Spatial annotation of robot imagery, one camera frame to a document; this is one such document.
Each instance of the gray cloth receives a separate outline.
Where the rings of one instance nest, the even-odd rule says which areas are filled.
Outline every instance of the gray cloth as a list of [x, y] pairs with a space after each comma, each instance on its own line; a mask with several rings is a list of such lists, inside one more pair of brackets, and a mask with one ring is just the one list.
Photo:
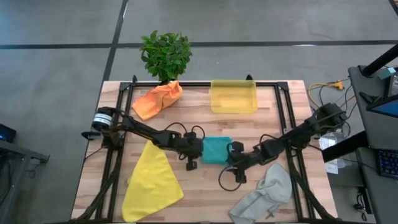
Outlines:
[[257, 185], [257, 190], [244, 196], [229, 211], [235, 224], [252, 224], [268, 211], [275, 215], [279, 205], [288, 203], [292, 195], [292, 183], [288, 173], [277, 163], [267, 171], [266, 177]]

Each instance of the yellow plastic container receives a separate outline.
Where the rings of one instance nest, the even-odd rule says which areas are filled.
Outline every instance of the yellow plastic container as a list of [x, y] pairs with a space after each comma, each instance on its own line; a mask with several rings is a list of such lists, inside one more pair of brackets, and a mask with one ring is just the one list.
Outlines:
[[212, 80], [210, 105], [214, 113], [253, 113], [257, 110], [253, 80]]

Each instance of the wooden tabletop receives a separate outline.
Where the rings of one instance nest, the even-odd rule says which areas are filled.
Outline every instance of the wooden tabletop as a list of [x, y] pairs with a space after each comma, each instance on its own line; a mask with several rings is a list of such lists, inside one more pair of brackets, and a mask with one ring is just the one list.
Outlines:
[[[305, 85], [301, 80], [287, 82], [289, 83], [296, 123], [299, 125], [311, 115]], [[104, 82], [98, 107], [116, 106], [119, 83]], [[138, 97], [145, 95], [149, 89], [135, 87], [132, 102]], [[131, 110], [131, 115], [134, 119], [155, 129], [164, 129], [173, 122], [181, 122], [188, 129], [193, 125], [200, 125], [205, 130], [206, 136], [230, 136], [234, 141], [243, 142], [245, 151], [252, 151], [252, 147], [258, 144], [262, 134], [270, 134], [276, 137], [282, 135], [274, 89], [272, 87], [257, 87], [257, 99], [258, 109], [253, 114], [215, 114], [210, 109], [210, 89], [208, 87], [186, 87], [183, 89], [182, 97], [176, 103], [162, 110], [152, 119], [142, 121], [136, 116], [134, 110]], [[283, 93], [282, 101], [286, 122], [289, 126]], [[179, 126], [172, 126], [170, 129], [183, 132]], [[127, 180], [130, 178], [146, 142], [146, 139], [135, 134], [127, 134], [114, 222], [123, 222], [121, 207], [127, 190]], [[99, 149], [100, 145], [101, 140], [90, 141], [87, 154], [89, 155]], [[198, 169], [187, 172], [185, 170], [186, 161], [178, 160], [178, 155], [175, 152], [166, 151], [166, 155], [184, 192], [184, 198], [159, 212], [145, 217], [141, 222], [231, 222], [228, 212], [243, 196], [256, 188], [258, 181], [264, 178], [268, 167], [274, 163], [271, 162], [265, 166], [249, 168], [246, 170], [248, 182], [235, 192], [227, 192], [220, 188], [217, 181], [218, 175], [224, 166], [205, 165], [200, 162], [200, 159], [197, 159]], [[336, 217], [335, 203], [321, 152], [309, 147], [303, 150], [303, 156], [312, 192], [327, 211]], [[72, 218], [81, 215], [98, 193], [105, 158], [106, 150], [103, 149], [85, 162]], [[275, 162], [278, 162], [287, 172], [289, 171], [284, 152]], [[234, 176], [230, 173], [224, 175], [222, 183], [227, 188], [236, 186]], [[300, 198], [304, 214], [307, 214], [305, 199], [301, 190]], [[109, 197], [106, 197], [105, 200], [104, 214], [108, 211], [107, 199]], [[297, 216], [293, 197], [288, 204], [280, 206], [275, 217], [266, 219], [266, 213], [264, 213], [258, 221], [296, 222]]]

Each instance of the green plant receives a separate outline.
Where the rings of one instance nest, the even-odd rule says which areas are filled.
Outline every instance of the green plant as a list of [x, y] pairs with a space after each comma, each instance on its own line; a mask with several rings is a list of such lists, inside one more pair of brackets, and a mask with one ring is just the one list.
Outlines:
[[145, 69], [152, 77], [158, 75], [160, 81], [177, 79], [178, 75], [185, 72], [192, 55], [188, 37], [172, 33], [156, 34], [157, 30], [149, 37], [141, 37], [144, 41], [140, 48], [141, 59], [146, 62]]

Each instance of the concrete floor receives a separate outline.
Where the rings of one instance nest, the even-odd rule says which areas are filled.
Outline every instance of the concrete floor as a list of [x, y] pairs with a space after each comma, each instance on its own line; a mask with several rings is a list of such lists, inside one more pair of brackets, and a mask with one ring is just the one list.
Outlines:
[[[2, 0], [0, 44], [111, 43], [121, 4]], [[119, 42], [140, 42], [141, 35], [154, 29], [181, 31], [195, 42], [394, 40], [398, 17], [387, 0], [132, 0]], [[181, 79], [244, 78], [250, 73], [257, 80], [304, 80], [309, 86], [344, 79], [348, 67], [367, 64], [390, 47], [192, 48]], [[33, 179], [25, 180], [18, 223], [69, 219], [87, 145], [80, 133], [90, 128], [108, 55], [109, 49], [0, 50], [0, 123], [18, 131], [18, 145], [51, 155]], [[151, 80], [139, 57], [137, 49], [117, 49], [109, 79], [130, 80], [135, 74]], [[326, 88], [323, 101], [333, 102], [342, 94]], [[351, 134], [363, 130], [357, 109], [354, 114]], [[351, 209], [355, 189], [341, 187], [339, 181], [331, 178], [339, 217], [360, 222], [361, 214]]]

